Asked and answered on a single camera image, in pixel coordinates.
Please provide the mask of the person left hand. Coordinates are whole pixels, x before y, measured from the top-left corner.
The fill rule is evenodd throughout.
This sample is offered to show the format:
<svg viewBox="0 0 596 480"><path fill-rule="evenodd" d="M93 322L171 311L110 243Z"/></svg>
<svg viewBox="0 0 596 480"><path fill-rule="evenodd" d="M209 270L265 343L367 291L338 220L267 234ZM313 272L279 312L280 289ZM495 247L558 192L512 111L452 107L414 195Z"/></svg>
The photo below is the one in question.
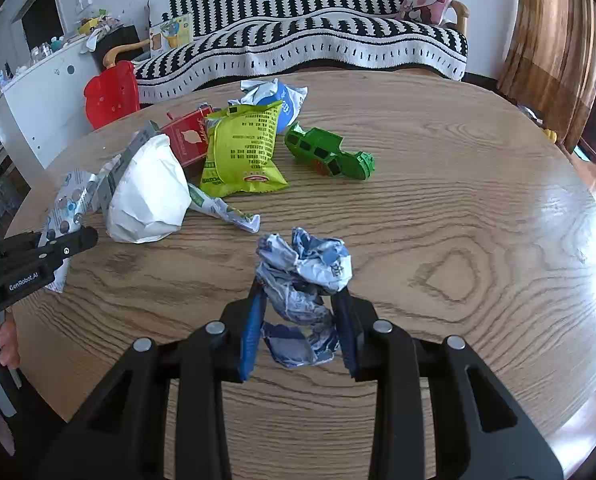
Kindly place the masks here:
<svg viewBox="0 0 596 480"><path fill-rule="evenodd" d="M6 311L5 321L0 324L0 364L11 368L20 365L17 325L10 311Z"/></svg>

